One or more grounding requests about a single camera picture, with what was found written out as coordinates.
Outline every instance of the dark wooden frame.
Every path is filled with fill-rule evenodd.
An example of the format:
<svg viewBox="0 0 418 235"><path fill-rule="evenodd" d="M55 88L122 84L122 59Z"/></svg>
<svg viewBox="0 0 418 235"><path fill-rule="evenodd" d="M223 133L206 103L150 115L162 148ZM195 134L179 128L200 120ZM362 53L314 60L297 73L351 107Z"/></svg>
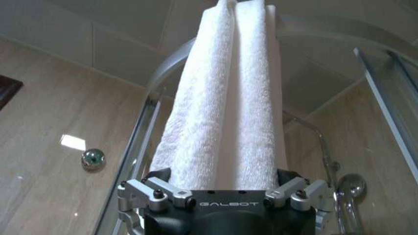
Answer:
<svg viewBox="0 0 418 235"><path fill-rule="evenodd" d="M0 75L0 110L9 102L24 83L9 77Z"/></svg>

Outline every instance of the marble tile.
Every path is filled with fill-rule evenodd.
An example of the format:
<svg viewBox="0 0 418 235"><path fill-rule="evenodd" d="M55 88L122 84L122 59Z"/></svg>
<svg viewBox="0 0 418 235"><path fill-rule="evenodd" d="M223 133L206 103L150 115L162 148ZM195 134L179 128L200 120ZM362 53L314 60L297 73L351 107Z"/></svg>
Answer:
<svg viewBox="0 0 418 235"><path fill-rule="evenodd" d="M337 177L358 173L366 179L367 193L358 205L366 234L417 234L418 186L367 83L307 121L323 131L331 157L342 165ZM314 179L325 177L317 141L298 125L286 132L289 167Z"/></svg>
<svg viewBox="0 0 418 235"><path fill-rule="evenodd" d="M24 83L0 111L0 234L91 234L144 89L4 39L0 74ZM102 171L63 134L103 150Z"/></svg>

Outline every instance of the round chrome knob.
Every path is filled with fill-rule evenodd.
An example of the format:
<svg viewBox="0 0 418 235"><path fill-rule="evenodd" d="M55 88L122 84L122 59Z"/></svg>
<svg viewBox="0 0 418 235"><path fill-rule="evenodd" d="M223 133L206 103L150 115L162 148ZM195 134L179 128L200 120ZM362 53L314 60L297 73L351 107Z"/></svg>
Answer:
<svg viewBox="0 0 418 235"><path fill-rule="evenodd" d="M100 149L92 148L82 155L82 165L84 170L96 171L104 166L104 153Z"/></svg>

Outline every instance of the shower head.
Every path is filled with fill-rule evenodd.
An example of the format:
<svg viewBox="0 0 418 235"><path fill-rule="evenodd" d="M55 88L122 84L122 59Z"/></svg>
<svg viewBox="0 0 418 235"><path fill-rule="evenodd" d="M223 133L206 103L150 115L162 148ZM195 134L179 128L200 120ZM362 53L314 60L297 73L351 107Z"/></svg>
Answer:
<svg viewBox="0 0 418 235"><path fill-rule="evenodd" d="M359 174L347 174L338 181L338 191L349 193L354 198L359 197L366 189L366 181Z"/></svg>

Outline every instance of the robotic hand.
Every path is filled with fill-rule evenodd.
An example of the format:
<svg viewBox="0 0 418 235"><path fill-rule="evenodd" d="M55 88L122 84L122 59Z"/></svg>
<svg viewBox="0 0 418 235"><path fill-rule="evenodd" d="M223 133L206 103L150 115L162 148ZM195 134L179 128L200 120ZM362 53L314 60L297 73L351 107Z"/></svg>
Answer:
<svg viewBox="0 0 418 235"><path fill-rule="evenodd" d="M313 235L334 210L334 189L323 180L307 184L293 177L276 189L207 191L179 189L168 178L164 169L118 187L131 235Z"/></svg>

